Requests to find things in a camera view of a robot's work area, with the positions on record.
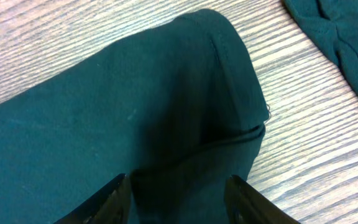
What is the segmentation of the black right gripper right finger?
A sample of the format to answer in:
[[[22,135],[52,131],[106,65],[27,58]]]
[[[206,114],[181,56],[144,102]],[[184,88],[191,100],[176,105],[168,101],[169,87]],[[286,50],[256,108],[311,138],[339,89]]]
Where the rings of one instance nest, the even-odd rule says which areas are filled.
[[[300,224],[238,175],[226,180],[224,202],[230,224]]]

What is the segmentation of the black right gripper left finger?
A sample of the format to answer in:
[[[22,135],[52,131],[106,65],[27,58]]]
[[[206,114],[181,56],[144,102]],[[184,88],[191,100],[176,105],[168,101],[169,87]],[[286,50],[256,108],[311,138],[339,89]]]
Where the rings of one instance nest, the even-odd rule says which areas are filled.
[[[131,195],[129,176],[119,174],[55,224],[126,224]]]

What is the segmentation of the black t-shirt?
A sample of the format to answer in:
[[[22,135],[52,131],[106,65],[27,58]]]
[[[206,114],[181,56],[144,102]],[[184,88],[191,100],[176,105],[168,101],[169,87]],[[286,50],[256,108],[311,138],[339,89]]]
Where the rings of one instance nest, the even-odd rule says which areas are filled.
[[[0,104],[0,223],[53,223],[131,175],[132,223],[226,223],[269,117],[232,24],[203,9]]]

